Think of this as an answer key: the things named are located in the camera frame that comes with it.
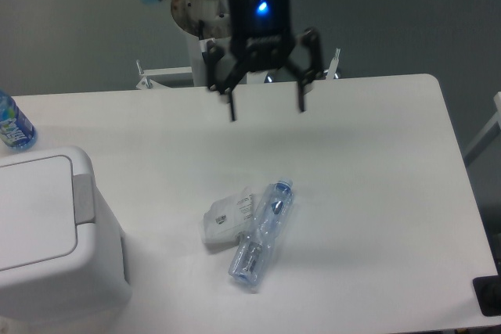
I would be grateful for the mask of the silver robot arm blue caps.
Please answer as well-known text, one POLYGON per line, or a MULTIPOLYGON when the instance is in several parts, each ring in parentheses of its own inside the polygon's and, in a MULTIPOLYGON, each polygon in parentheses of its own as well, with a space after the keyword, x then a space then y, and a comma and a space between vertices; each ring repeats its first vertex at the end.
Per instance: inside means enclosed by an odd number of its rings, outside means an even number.
MULTIPOLYGON (((146 4, 163 0, 142 0, 146 4)), ((170 0, 171 15, 188 35, 193 83, 229 106, 248 74, 287 70, 297 82, 297 106, 324 77, 320 34, 294 34, 290 0, 170 0)))

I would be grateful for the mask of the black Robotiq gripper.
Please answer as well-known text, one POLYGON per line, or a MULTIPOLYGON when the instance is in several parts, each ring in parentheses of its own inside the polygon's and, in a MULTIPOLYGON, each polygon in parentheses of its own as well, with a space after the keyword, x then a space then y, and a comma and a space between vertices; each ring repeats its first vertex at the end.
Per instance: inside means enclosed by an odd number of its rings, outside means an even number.
POLYGON ((289 58, 295 47, 290 21, 290 0, 228 0, 232 37, 230 52, 236 62, 222 77, 218 64, 225 49, 215 42, 206 44, 204 62, 206 86, 229 105, 230 120, 236 121, 233 91, 248 72, 285 67, 297 82, 297 107, 306 110, 305 96, 315 80, 324 78, 324 61, 319 31, 309 27, 297 36, 308 51, 309 64, 300 68, 289 58))

